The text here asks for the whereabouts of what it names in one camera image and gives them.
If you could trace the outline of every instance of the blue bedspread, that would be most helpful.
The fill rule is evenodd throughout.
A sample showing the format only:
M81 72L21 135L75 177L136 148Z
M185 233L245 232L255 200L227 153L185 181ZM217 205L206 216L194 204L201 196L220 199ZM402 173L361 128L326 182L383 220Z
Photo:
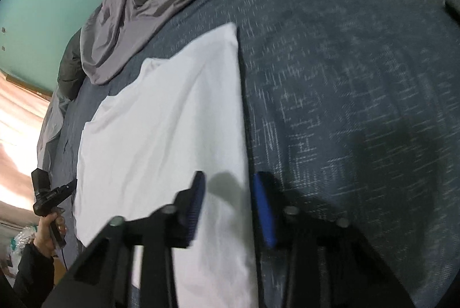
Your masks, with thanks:
M273 172L318 217L350 218L416 305L434 307L460 267L460 29L442 0L196 0L110 83L85 81L53 184L75 176L84 123L144 58L226 22L239 28L251 172ZM67 222L70 264L70 211ZM265 302L279 307L283 260L263 255L261 269Z

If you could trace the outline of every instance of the cable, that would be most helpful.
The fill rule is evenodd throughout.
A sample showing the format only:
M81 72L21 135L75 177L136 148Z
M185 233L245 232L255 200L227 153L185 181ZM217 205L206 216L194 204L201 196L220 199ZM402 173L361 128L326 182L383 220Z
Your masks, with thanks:
M65 263L64 250L62 248L61 248L61 254L62 254L62 261L64 262L65 270L68 270L67 264Z

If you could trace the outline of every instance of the black sleeve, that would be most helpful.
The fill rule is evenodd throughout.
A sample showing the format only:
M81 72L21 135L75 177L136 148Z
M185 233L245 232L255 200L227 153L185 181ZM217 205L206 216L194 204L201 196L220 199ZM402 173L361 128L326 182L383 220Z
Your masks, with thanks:
M13 286L27 308L40 308L54 285L54 263L34 245L26 245Z
M80 33L81 29L68 41L57 75L59 90L71 101L77 97L86 78L86 73L81 65Z

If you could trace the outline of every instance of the sunlight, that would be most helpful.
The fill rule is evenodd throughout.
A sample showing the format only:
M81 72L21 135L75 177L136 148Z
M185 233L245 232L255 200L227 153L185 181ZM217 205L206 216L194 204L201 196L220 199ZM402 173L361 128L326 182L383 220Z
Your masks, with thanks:
M47 105L0 76L0 200L29 211L34 203L30 174L37 168L37 142Z
M17 195L2 185L0 185L0 198L3 203L27 209L28 211L32 211L32 206L34 205L34 201L32 199L25 198L22 195Z

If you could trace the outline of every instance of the hand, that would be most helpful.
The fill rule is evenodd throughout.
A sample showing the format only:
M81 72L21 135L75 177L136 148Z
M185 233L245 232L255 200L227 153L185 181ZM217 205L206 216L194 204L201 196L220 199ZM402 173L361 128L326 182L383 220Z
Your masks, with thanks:
M34 246L45 257L52 257L54 253L54 244L50 235L50 224L54 220L56 220L56 224L58 226L57 228L63 236L65 236L67 232L64 218L56 212L51 213L46 217L40 217L38 230L34 239Z

